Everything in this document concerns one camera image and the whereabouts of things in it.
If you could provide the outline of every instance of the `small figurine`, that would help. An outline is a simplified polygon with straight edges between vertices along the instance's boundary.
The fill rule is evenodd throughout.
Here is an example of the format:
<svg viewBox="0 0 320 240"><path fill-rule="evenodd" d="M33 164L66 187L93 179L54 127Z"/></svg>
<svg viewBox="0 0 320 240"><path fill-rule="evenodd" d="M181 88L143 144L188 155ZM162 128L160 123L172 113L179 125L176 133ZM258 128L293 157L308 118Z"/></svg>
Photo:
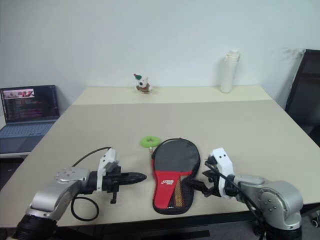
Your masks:
<svg viewBox="0 0 320 240"><path fill-rule="evenodd" d="M150 93L152 86L148 83L148 77L144 76L142 77L141 75L133 74L135 79L138 81L136 84L136 89L144 94Z"/></svg>

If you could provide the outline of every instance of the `laptop keyboard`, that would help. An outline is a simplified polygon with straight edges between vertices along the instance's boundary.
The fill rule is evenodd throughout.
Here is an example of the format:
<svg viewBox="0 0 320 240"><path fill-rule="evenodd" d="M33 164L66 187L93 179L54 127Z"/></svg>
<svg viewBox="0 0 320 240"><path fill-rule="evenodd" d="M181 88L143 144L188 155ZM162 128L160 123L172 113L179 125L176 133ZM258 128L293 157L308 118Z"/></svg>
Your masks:
<svg viewBox="0 0 320 240"><path fill-rule="evenodd" d="M0 131L0 138L19 138L19 137L33 137L44 136L52 127L53 123L43 124L27 124L6 126Z"/></svg>

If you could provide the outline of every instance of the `chair backrest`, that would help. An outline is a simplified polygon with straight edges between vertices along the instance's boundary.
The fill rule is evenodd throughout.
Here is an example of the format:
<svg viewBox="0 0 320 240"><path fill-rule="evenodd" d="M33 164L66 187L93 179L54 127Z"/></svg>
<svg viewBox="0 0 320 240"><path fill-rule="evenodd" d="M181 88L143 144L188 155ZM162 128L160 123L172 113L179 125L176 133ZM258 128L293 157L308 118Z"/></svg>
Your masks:
<svg viewBox="0 0 320 240"><path fill-rule="evenodd" d="M300 126L320 125L320 50L305 51L285 111Z"/></svg>

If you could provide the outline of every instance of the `green ring toy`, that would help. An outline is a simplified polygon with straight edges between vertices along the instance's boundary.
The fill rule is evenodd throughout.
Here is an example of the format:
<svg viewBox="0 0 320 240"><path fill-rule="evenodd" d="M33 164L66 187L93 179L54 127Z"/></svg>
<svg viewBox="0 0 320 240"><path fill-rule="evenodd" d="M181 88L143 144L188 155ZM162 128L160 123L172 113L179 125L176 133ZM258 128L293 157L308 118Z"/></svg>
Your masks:
<svg viewBox="0 0 320 240"><path fill-rule="evenodd" d="M156 136L145 136L141 139L140 145L144 148L153 148L160 144L160 138Z"/></svg>

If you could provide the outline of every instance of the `table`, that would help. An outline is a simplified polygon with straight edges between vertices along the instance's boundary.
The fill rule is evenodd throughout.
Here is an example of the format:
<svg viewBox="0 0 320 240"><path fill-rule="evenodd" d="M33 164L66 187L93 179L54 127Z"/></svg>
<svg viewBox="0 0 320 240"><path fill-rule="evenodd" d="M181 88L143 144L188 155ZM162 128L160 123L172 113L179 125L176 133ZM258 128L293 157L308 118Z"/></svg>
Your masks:
<svg viewBox="0 0 320 240"><path fill-rule="evenodd" d="M197 179L204 181L203 162L212 149L223 147L236 174L285 180L302 193L305 204L320 202L315 182L320 148L260 86L239 86L231 93L214 87L158 88L142 94L133 88L91 87L70 106L0 191L0 227L15 227L35 193L57 171L86 153L111 146L123 172L147 175L141 183L120 186L117 203L111 193L89 197L100 207L92 222L75 219L67 209L59 226L125 223L246 211L234 199L203 197L196 192L184 214L161 215L153 210L154 179L149 151L140 147L146 135L162 140L182 137L199 149ZM104 154L97 152L79 164L96 170ZM76 212L92 217L90 203L78 201Z"/></svg>

